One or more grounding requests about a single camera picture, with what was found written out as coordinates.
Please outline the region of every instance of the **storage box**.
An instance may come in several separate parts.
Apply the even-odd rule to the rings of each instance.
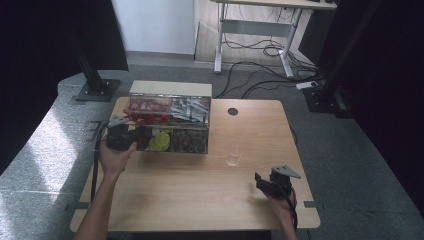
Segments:
[[[124,110],[138,150],[207,153],[212,85],[134,81]]]

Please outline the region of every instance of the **table top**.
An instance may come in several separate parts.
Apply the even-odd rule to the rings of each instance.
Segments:
[[[119,98],[112,114],[123,115],[129,98]],[[238,115],[228,114],[236,108]],[[228,143],[245,146],[236,167],[226,163]],[[299,228],[316,228],[320,219],[284,109],[275,100],[213,99],[208,154],[135,152],[116,185],[109,231],[217,231],[278,229],[276,217],[255,172],[268,179],[273,166],[288,165],[298,199]],[[80,198],[90,201],[92,173]],[[99,168],[98,184],[102,179]],[[86,213],[77,209],[76,231]]]
[[[336,10],[337,5],[326,3],[324,0],[313,2],[308,0],[211,0],[217,3],[229,4],[246,4],[258,6],[273,6],[273,7],[288,7],[288,8],[304,8],[304,9],[321,9],[321,10]]]

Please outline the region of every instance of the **white wall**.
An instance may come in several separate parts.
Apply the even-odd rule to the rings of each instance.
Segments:
[[[198,0],[112,0],[126,51],[194,54]]]

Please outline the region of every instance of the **round hole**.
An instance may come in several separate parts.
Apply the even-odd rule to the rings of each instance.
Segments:
[[[238,114],[238,110],[235,108],[229,108],[228,109],[228,114],[230,114],[231,116],[235,116]]]

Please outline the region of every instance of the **human arm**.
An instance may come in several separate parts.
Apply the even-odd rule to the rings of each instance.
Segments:
[[[137,144],[133,143],[127,151],[117,152],[109,149],[105,141],[100,143],[103,179],[74,239],[106,239],[115,185],[136,149]]]
[[[278,222],[280,224],[280,228],[284,233],[286,240],[297,240],[296,231],[293,225],[293,216],[290,211],[289,204],[286,200],[276,199],[268,194],[264,195],[268,198],[271,207],[274,211],[274,214],[278,218]],[[294,207],[296,207],[296,192],[292,191],[289,196],[290,201],[293,203]]]

